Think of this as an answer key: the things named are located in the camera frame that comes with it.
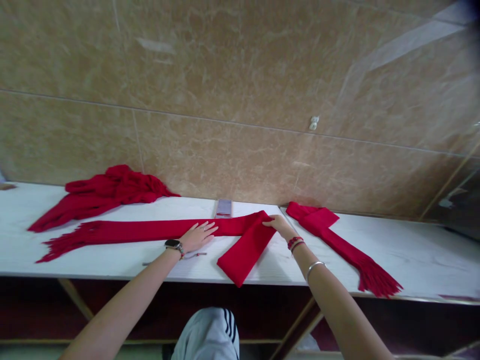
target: scarf fringe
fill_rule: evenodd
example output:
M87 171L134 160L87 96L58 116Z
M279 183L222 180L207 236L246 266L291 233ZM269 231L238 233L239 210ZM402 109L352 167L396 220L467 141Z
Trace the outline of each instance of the scarf fringe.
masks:
M72 250L82 248L89 244L89 239L101 226L101 221L90 221L81 223L73 232L65 233L60 237L45 241L48 245L48 254L35 263L47 263Z
M364 292L371 291L377 298L395 295L402 291L400 285L388 272L378 265L371 257L359 262L356 266L360 274L360 283L358 290Z

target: crumpled red scarf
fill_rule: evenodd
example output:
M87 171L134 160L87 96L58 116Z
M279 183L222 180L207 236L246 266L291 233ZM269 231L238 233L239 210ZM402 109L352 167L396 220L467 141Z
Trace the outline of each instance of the crumpled red scarf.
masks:
M358 250L329 229L339 217L326 207L302 206L291 201L286 213L308 232L319 237L337 254L355 267L360 275L358 290L370 290L376 297L389 297L403 287L370 256Z
M47 241L50 251L37 263L49 262L86 245L121 244L178 239L195 223L215 221L215 236L242 237L218 259L218 266L237 285L242 286L248 274L277 232L262 225L271 221L265 211L227 219L189 219L163 221L90 221L71 233Z
M109 167L89 180L69 182L69 193L33 223L28 230L41 233L68 223L98 216L120 205L153 203L162 196L179 197L155 176L132 171L127 165Z

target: right hand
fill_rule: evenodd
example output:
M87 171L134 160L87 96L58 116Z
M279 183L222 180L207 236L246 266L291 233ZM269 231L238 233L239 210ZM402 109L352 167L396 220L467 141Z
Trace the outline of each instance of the right hand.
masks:
M263 221L262 224L266 227L277 230L280 236L286 241L298 236L297 232L289 225L282 215L270 215L270 217L272 218L272 221Z

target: red bracelet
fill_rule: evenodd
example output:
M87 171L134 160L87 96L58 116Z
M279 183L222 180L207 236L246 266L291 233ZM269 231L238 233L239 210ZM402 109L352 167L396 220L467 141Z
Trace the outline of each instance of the red bracelet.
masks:
M293 247L291 248L291 253L292 254L294 253L295 248L300 244L305 244L305 241L302 240L302 241L297 242L295 245L293 245Z
M288 242L288 250L291 250L292 246L299 240L303 241L304 239L300 236L292 237L291 240Z

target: knee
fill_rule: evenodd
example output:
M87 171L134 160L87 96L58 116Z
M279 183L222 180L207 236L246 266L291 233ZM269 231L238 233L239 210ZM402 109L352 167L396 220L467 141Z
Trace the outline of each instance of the knee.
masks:
M222 307L205 307L198 310L195 316L199 320L208 320L210 323L222 323L228 321L230 311Z

